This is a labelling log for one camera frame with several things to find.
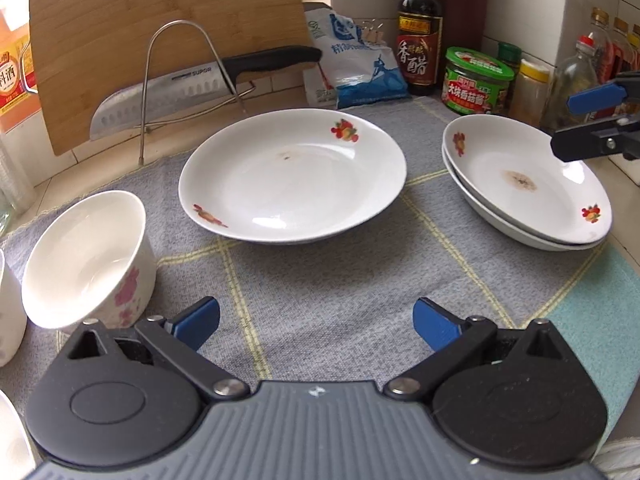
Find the plastic bag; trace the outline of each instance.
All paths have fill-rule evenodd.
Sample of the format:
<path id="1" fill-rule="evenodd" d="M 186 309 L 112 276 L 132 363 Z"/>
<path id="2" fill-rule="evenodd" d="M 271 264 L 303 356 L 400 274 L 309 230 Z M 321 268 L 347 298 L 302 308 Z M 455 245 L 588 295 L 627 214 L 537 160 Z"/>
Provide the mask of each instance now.
<path id="1" fill-rule="evenodd" d="M 333 9 L 305 12 L 320 67 L 334 86 L 338 108 L 407 97 L 396 57 L 386 44 L 368 43 L 353 20 Z"/>

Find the bowl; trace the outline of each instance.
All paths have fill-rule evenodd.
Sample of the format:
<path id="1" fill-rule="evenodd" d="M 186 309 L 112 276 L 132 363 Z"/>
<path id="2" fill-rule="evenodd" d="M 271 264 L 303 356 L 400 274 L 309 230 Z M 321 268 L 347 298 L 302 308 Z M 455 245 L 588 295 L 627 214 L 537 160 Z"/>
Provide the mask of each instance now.
<path id="1" fill-rule="evenodd" d="M 489 225 L 498 229 L 501 233 L 507 235 L 509 238 L 513 238 L 517 242 L 524 244 L 529 247 L 533 247 L 535 249 L 540 249 L 542 251 L 551 251 L 551 252 L 561 252 L 561 251 L 583 251 L 585 249 L 591 249 L 601 243 L 602 241 L 592 242 L 591 244 L 582 244 L 582 245 L 573 245 L 573 244 L 557 244 L 555 242 L 551 242 L 549 240 L 545 240 L 544 238 L 538 238 L 537 236 L 527 233 L 523 231 L 519 227 L 510 224 L 504 218 L 499 217 L 489 208 L 485 207 L 475 196 L 473 196 L 469 190 L 464 186 L 464 184 L 460 181 L 459 176 L 456 174 L 456 171 L 453 169 L 451 161 L 449 160 L 449 156 L 447 152 L 442 147 L 442 160 L 444 162 L 447 171 L 449 171 L 450 176 L 453 181 L 458 185 L 460 191 L 462 192 L 462 197 L 467 201 L 467 203 L 471 206 L 471 208 L 478 213 L 484 220 L 486 220 Z"/>
<path id="2" fill-rule="evenodd" d="M 583 162 L 556 158 L 540 130 L 499 116 L 460 117 L 447 125 L 443 145 L 466 189 L 520 229 L 565 245 L 609 233 L 611 204 L 600 181 Z"/>
<path id="3" fill-rule="evenodd" d="M 22 307 L 20 282 L 0 250 L 0 367 L 18 351 L 26 327 L 27 315 Z"/>
<path id="4" fill-rule="evenodd" d="M 22 302 L 38 326 L 71 333 L 95 318 L 132 325 L 156 283 L 156 260 L 140 199 L 105 191 L 81 200 L 44 232 L 27 260 Z"/>
<path id="5" fill-rule="evenodd" d="M 400 193 L 406 162 L 375 124 L 334 110 L 279 110 L 224 128 L 182 169 L 188 218 L 229 238 L 298 244 L 353 228 Z"/>
<path id="6" fill-rule="evenodd" d="M 0 390 L 0 470 L 2 480 L 22 480 L 41 462 L 22 418 Z"/>

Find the metal screw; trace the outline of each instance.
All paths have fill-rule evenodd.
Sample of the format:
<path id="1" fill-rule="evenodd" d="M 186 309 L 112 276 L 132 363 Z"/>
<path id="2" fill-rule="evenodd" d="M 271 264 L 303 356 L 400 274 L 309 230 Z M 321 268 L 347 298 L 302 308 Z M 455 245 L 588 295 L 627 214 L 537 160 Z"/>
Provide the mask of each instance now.
<path id="1" fill-rule="evenodd" d="M 222 379 L 213 385 L 213 391 L 223 397 L 237 397 L 246 391 L 246 384 L 238 379 Z"/>
<path id="2" fill-rule="evenodd" d="M 412 395 L 420 390 L 420 383 L 411 377 L 398 377 L 389 382 L 389 389 L 398 395 Z"/>

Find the wooden cutting board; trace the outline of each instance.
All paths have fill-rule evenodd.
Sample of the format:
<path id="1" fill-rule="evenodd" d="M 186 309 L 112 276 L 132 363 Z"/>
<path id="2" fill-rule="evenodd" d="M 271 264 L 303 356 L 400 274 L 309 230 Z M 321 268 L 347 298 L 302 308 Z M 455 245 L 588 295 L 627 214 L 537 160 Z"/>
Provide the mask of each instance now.
<path id="1" fill-rule="evenodd" d="M 104 98 L 143 80 L 149 40 L 171 20 L 199 23 L 222 57 L 311 45 L 301 0 L 30 0 L 29 8 L 40 103 L 57 155 L 89 139 Z M 172 27 L 154 44 L 150 75 L 211 59 L 199 31 Z"/>

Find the white plate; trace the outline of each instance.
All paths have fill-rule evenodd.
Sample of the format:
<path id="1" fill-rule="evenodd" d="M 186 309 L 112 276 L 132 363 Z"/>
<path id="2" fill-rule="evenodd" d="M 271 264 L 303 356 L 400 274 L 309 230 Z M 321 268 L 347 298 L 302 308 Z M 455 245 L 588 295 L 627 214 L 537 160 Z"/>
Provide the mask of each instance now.
<path id="1" fill-rule="evenodd" d="M 583 244 L 583 245 L 563 245 L 551 242 L 549 240 L 545 240 L 543 238 L 538 238 L 535 235 L 527 233 L 523 231 L 519 227 L 515 225 L 509 224 L 504 218 L 500 218 L 497 214 L 492 212 L 490 209 L 486 208 L 479 202 L 464 186 L 464 184 L 460 181 L 460 178 L 457 176 L 456 171 L 453 169 L 451 161 L 449 160 L 449 156 L 445 150 L 443 145 L 442 147 L 442 160 L 444 161 L 444 165 L 446 166 L 449 174 L 451 175 L 453 181 L 458 184 L 460 191 L 462 191 L 462 196 L 469 203 L 469 205 L 473 208 L 473 210 L 478 213 L 482 218 L 484 218 L 487 222 L 489 222 L 492 227 L 498 229 L 503 234 L 506 234 L 508 237 L 513 238 L 514 240 L 520 242 L 521 244 L 525 244 L 529 247 L 533 247 L 535 249 L 541 249 L 543 251 L 582 251 L 585 249 L 591 249 L 601 243 L 601 240 L 597 242 L 593 242 L 591 244 Z"/>
<path id="2" fill-rule="evenodd" d="M 460 117 L 443 144 L 465 187 L 511 224 L 560 244 L 602 240 L 612 211 L 602 184 L 583 162 L 555 158 L 550 137 L 498 116 Z"/>
<path id="3" fill-rule="evenodd" d="M 310 242 L 346 231 L 398 196 L 406 162 L 375 124 L 333 110 L 280 110 L 207 139 L 182 169 L 189 218 L 238 240 Z"/>

